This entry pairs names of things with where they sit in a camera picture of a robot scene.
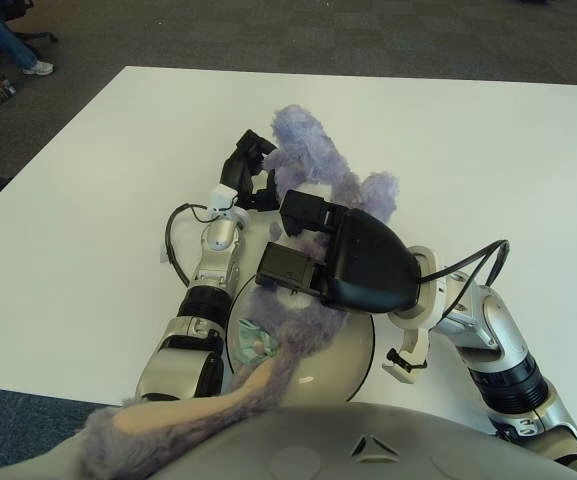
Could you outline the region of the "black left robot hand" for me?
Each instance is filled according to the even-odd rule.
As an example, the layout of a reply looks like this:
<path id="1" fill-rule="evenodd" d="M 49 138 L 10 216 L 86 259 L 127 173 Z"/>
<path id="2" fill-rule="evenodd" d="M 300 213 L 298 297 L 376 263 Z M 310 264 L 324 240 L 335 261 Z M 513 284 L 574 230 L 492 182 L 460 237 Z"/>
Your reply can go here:
<path id="1" fill-rule="evenodd" d="M 237 192 L 235 206 L 259 212 L 280 208 L 275 171 L 267 173 L 266 187 L 253 191 L 252 179 L 263 170 L 266 156 L 277 147 L 269 140 L 247 130 L 236 143 L 234 152 L 224 162 L 220 183 Z"/>

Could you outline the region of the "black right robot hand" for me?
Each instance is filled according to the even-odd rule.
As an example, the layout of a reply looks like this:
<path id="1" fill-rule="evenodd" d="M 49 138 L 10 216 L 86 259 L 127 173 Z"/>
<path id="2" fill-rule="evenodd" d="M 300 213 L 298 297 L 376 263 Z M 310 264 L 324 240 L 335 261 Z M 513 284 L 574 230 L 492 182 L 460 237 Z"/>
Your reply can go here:
<path id="1" fill-rule="evenodd" d="M 255 281 L 308 294 L 345 311 L 390 313 L 417 304 L 421 267 L 413 253 L 369 213 L 290 190 L 280 208 L 287 234 L 324 233 L 322 260 L 270 242 Z"/>

